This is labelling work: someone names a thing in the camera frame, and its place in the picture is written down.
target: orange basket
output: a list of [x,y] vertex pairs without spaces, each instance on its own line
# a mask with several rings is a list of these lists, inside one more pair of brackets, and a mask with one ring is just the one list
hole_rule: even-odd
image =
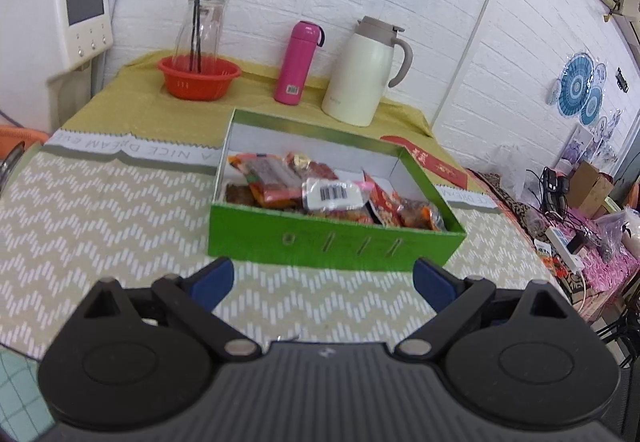
[[18,127],[0,127],[0,159],[6,158],[15,145],[24,141],[24,149],[29,148],[33,143],[44,144],[49,136],[43,132]]
[[[222,58],[215,61],[202,58],[202,74],[184,72],[172,67],[172,56],[162,58],[158,68],[164,72],[164,84],[171,95],[191,101],[215,101],[226,94],[234,78],[242,74],[235,63]],[[178,61],[189,63],[189,56],[179,56]]]

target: glass jar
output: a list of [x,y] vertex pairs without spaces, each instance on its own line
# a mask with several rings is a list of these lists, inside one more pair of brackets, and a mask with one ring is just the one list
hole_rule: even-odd
[[195,0],[188,0],[187,12],[175,42],[172,67],[182,72],[212,76],[218,57],[220,20],[225,1],[200,0],[197,12],[194,4]]

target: green box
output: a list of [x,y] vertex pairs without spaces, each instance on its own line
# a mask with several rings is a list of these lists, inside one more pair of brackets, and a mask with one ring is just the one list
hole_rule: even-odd
[[[440,209],[447,231],[360,225],[223,201],[229,182],[244,183],[226,162],[228,155],[256,152],[284,157],[290,151],[328,164],[338,176],[346,173],[362,180],[364,169],[387,191],[392,186],[403,197],[426,197]],[[244,110],[232,115],[210,211],[210,256],[354,271],[410,271],[422,256],[444,265],[465,236],[449,206],[403,146],[274,115]]]

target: screw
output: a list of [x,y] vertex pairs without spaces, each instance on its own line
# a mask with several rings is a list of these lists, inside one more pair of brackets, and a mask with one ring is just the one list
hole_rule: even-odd
[[424,356],[431,351],[431,343],[423,339],[407,339],[402,341],[398,348],[407,356]]
[[230,356],[250,356],[258,349],[251,339],[232,339],[225,344],[225,352]]

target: white appliance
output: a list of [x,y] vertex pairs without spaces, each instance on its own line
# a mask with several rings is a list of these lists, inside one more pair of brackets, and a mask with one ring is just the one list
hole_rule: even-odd
[[[406,76],[414,53],[398,38],[404,29],[370,16],[359,20],[336,62],[322,110],[331,117],[357,127],[368,127],[388,86],[394,87]],[[398,74],[389,81],[394,45],[404,50]]]
[[113,45],[108,0],[0,0],[0,111],[52,133],[91,95],[90,60]]

